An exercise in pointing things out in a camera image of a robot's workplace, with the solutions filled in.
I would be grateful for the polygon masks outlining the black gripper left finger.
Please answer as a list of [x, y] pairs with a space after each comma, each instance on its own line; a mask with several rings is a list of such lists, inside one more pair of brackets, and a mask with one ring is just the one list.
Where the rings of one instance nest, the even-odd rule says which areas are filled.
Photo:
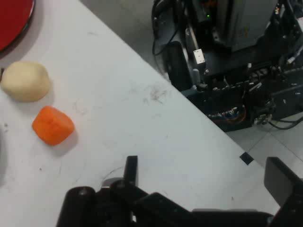
[[128, 156], [121, 178], [96, 192], [88, 186], [67, 191], [58, 227], [189, 227], [192, 213], [159, 193], [138, 187], [138, 157]]

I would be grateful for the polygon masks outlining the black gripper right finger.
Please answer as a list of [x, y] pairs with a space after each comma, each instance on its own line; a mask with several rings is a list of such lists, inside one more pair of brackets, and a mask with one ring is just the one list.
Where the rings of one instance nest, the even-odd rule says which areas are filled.
[[303, 180], [277, 157], [266, 160], [264, 185], [277, 204], [270, 227], [303, 225]]

